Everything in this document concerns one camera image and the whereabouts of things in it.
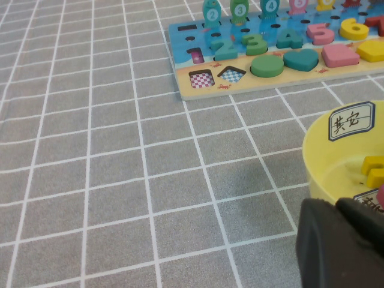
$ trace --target yellow number 6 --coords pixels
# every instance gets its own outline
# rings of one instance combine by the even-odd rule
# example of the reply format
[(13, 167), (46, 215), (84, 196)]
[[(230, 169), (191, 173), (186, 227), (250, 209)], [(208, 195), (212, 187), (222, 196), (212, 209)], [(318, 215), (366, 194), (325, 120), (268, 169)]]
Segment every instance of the yellow number 6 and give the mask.
[(364, 40), (368, 37), (370, 29), (364, 24), (357, 23), (356, 19), (342, 21), (340, 36), (348, 40)]

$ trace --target blue board section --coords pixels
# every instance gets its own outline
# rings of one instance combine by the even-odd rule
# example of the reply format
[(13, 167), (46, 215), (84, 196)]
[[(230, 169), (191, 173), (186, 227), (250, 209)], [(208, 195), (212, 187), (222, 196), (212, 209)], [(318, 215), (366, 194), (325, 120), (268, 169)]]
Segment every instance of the blue board section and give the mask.
[[(204, 20), (179, 23), (169, 26), (170, 41), (175, 64), (182, 64), (191, 60), (187, 53), (193, 48), (200, 48), (204, 57), (214, 56), (210, 49), (211, 42), (218, 39), (231, 39), (239, 53), (244, 53), (246, 47), (241, 43), (243, 35), (262, 34), (268, 47), (275, 47), (278, 34), (285, 28), (293, 28), (304, 39), (304, 44), (312, 43), (307, 37), (308, 25), (329, 23), (328, 29), (335, 32), (335, 41), (347, 41), (340, 37), (338, 30), (343, 20), (355, 18), (358, 23), (364, 23), (366, 18), (384, 15), (384, 4), (366, 4), (355, 8), (344, 8), (335, 4), (335, 9), (317, 11), (316, 6), (308, 6), (307, 13), (290, 16), (289, 9), (279, 10), (278, 17), (272, 20), (261, 20), (261, 13), (250, 13), (249, 21), (243, 26), (233, 25), (231, 16), (221, 18), (221, 26), (214, 29), (204, 28)], [(370, 28), (370, 35), (378, 35), (377, 28)]]

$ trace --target blue fish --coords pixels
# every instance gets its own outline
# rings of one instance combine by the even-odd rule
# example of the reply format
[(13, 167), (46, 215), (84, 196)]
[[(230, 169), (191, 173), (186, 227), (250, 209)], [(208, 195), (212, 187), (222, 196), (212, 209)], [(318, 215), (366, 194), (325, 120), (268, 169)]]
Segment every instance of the blue fish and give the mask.
[(205, 0), (203, 3), (204, 28), (220, 26), (221, 7), (218, 0)]

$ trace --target pink number 5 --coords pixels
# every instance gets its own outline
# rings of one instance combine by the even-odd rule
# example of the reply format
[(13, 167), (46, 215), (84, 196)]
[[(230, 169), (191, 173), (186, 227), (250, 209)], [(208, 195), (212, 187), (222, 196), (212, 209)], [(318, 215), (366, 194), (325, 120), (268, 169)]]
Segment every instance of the pink number 5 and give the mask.
[(327, 28), (325, 23), (309, 25), (307, 35), (313, 39), (314, 45), (331, 44), (335, 39), (335, 32)]

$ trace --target green circle block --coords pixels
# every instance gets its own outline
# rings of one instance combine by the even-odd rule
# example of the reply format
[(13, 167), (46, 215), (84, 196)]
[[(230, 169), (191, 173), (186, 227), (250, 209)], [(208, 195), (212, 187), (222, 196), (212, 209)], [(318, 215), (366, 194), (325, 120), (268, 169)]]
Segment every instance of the green circle block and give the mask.
[(253, 59), (251, 72), (262, 78), (276, 77), (284, 70), (284, 61), (274, 55), (263, 55)]

